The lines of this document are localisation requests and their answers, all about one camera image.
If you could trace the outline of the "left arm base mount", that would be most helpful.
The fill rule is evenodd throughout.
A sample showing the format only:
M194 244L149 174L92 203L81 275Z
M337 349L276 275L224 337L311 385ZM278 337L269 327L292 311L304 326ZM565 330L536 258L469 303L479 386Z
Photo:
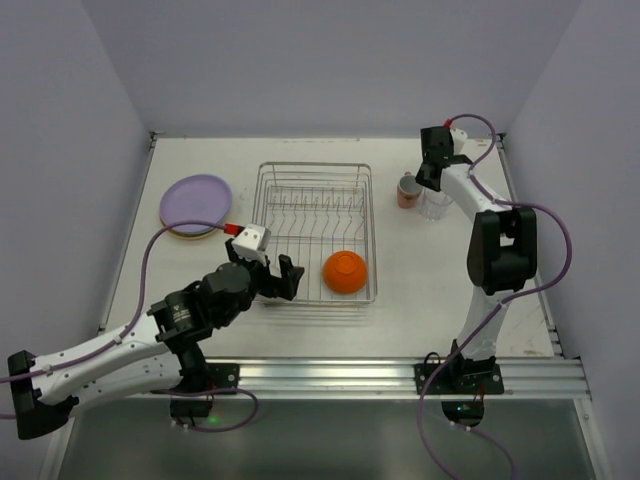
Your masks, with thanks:
M161 387L153 394L174 396L169 403L169 413L174 420L186 421L192 425L196 420L209 416L213 408L213 397L204 400L185 397L186 393L197 393L212 389L233 389L238 386L240 365L237 363L207 363L203 370L191 372L175 387Z

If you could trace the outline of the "orange bowl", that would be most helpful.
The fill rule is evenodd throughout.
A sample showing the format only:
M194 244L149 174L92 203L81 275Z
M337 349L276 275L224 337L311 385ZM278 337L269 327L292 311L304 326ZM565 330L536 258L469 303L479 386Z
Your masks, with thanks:
M367 283L368 270L357 253L342 250L332 254L324 263L322 278L325 285L337 294L354 294Z

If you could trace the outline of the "purple plate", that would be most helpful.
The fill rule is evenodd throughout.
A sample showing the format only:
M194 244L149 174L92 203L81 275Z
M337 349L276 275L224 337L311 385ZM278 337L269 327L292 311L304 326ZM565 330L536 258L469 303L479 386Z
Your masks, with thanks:
M164 225L186 220L221 224L233 202L230 186L211 174L185 177L171 185L163 194L159 217Z

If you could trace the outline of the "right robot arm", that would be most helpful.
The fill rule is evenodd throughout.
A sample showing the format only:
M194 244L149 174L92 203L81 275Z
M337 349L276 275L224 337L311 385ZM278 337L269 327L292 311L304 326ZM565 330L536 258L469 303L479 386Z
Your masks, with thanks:
M447 126L420 130L422 163L416 182L449 197L471 221L466 266L474 286L465 324L453 349L465 360L495 355L508 298L537 271L537 217L514 207L473 174L472 161Z

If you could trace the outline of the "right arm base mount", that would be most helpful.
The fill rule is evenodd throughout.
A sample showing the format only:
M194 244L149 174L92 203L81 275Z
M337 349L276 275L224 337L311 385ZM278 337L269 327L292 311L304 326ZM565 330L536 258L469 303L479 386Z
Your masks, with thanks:
M468 396L467 400L442 400L441 408L449 421L469 428L477 427L483 420L485 397L504 393L502 372L495 356L471 360L462 354L447 364L426 390L431 396Z

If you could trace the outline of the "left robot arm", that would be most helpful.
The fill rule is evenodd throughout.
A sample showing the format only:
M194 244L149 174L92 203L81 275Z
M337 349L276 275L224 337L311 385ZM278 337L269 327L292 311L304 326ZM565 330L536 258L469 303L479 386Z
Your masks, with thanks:
M230 243L225 247L228 262L136 313L126 326L54 354L11 355L19 439L47 435L83 410L138 393L231 393L214 376L200 341L228 327L258 296L293 300L305 270L280 255L279 273L272 275L268 260L245 259Z

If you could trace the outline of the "clear glass cup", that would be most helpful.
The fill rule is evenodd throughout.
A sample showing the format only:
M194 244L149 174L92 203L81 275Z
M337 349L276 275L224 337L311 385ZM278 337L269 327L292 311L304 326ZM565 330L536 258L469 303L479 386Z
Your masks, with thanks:
M453 199L442 191L425 189L422 197L421 212L428 221L441 220Z

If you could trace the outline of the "tan plastic plate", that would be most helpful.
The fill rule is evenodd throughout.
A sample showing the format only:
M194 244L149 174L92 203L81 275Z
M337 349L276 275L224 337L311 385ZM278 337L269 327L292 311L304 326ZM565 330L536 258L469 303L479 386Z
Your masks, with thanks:
M178 231L174 230L174 229L168 229L166 231L166 233L168 235L171 235L177 239L180 240L185 240L185 241L196 241L196 240L202 240L205 239L207 237L210 237L212 235L214 235L216 232L215 228L206 228L203 232L201 233L197 233L197 234L182 234L179 233Z

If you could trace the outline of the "pink mug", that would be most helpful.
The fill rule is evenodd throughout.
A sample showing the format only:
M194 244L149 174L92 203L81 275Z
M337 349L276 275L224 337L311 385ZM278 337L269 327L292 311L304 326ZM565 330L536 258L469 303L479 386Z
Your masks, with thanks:
M402 209L412 209L422 195L423 186L420 185L411 172L406 172L397 184L397 204Z

